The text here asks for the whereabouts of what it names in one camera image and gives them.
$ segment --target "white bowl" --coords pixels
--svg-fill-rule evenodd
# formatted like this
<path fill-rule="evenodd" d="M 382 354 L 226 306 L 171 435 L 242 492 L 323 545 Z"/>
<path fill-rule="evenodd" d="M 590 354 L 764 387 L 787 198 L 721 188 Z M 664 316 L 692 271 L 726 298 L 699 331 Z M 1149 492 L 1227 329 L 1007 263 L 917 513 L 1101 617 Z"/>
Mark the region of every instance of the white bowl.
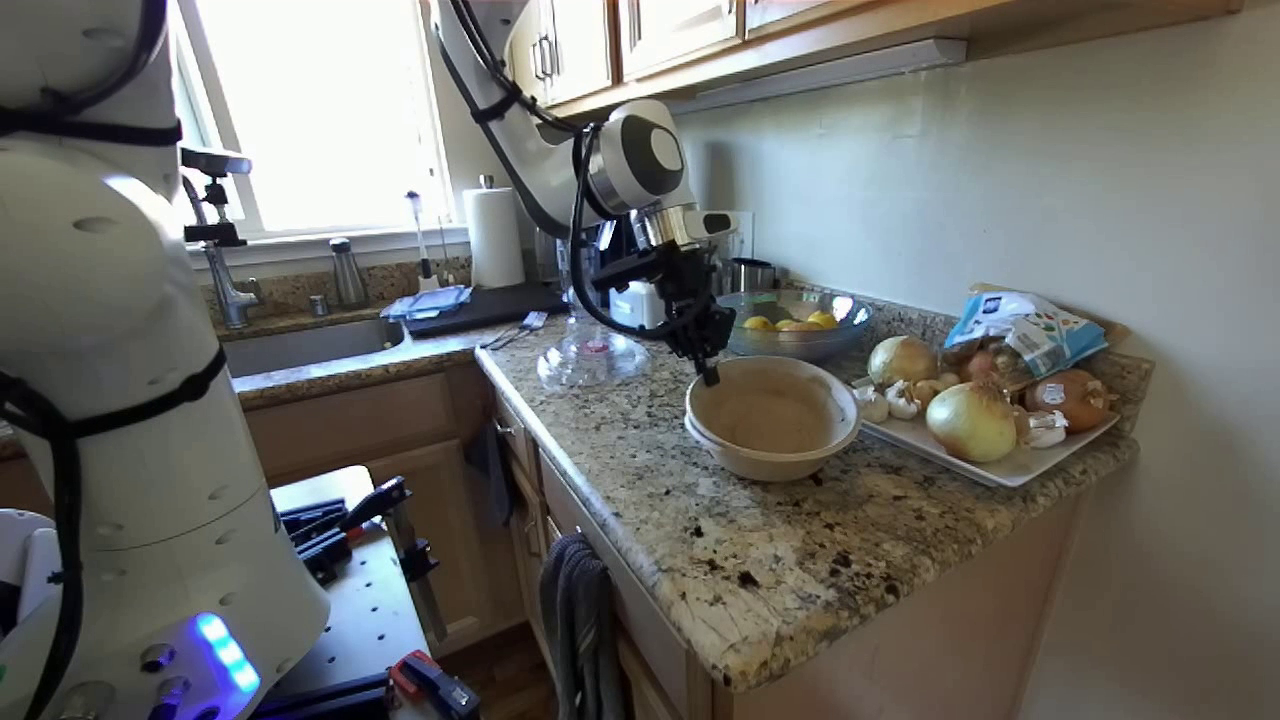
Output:
<path fill-rule="evenodd" d="M 682 429 L 721 467 L 805 480 L 856 441 L 856 400 L 832 371 L 787 354 L 731 354 L 714 368 L 721 384 L 687 384 Z"/>

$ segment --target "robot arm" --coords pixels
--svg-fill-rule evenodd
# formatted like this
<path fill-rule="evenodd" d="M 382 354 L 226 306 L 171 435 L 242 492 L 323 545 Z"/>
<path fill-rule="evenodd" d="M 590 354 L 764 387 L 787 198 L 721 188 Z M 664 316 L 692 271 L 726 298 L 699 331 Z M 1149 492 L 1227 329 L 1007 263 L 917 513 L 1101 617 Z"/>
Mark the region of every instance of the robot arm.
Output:
<path fill-rule="evenodd" d="M 702 381 L 714 381 L 710 354 L 726 344 L 731 312 L 714 306 L 708 253 L 687 248 L 702 228 L 695 228 L 671 113 L 636 98 L 584 127 L 541 117 L 503 76 L 471 0 L 436 0 L 436 42 L 528 216 L 569 239 L 580 304 L 613 331 L 664 339 Z M 627 236 L 636 253 L 584 278 L 580 253 L 599 230 Z M 658 329 L 627 329 L 599 312 L 595 292 L 627 278 L 656 282 L 666 312 Z"/>

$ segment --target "bottle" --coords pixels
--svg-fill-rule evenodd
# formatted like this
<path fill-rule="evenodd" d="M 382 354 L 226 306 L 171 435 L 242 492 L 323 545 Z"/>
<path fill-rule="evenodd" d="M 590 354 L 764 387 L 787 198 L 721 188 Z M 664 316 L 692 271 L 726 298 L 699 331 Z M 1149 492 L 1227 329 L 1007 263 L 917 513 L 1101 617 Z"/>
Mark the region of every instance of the bottle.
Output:
<path fill-rule="evenodd" d="M 339 306 L 360 306 L 369 304 L 369 282 L 360 271 L 360 261 L 344 236 L 327 239 L 331 248 L 331 282 L 335 282 L 335 304 Z"/>

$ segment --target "faucet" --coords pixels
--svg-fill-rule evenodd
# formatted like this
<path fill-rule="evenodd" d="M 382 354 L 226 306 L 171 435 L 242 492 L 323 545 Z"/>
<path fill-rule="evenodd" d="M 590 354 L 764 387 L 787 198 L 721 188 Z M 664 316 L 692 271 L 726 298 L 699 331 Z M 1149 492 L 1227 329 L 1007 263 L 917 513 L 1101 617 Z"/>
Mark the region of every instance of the faucet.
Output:
<path fill-rule="evenodd" d="M 224 312 L 226 329 L 242 329 L 249 325 L 249 306 L 259 304 L 259 297 L 250 287 L 238 287 L 218 239 L 204 239 L 204 263 L 207 263 L 207 278 L 210 278 L 210 298 Z"/>

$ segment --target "baking tray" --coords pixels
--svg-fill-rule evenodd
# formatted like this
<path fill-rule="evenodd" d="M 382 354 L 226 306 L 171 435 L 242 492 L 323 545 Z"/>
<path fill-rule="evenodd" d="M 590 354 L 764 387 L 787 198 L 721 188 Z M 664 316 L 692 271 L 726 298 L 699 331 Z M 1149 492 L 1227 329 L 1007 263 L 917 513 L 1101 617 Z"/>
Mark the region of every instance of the baking tray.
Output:
<path fill-rule="evenodd" d="M 920 456 L 933 456 L 949 467 L 954 467 L 966 480 L 978 480 L 986 489 L 1022 489 L 1036 474 L 1043 474 L 1047 467 L 1062 463 L 1067 456 L 1076 456 L 1079 447 L 1089 447 L 1090 441 L 1101 441 L 1107 429 L 1117 429 L 1119 417 L 1113 417 L 1107 422 L 1084 433 L 1084 435 L 1067 435 L 1062 442 L 1052 447 L 1014 447 L 1007 461 L 999 463 L 966 463 L 951 451 L 942 451 L 933 433 L 925 429 L 925 418 L 867 418 L 862 433 L 884 435 L 900 447 L 910 447 Z"/>

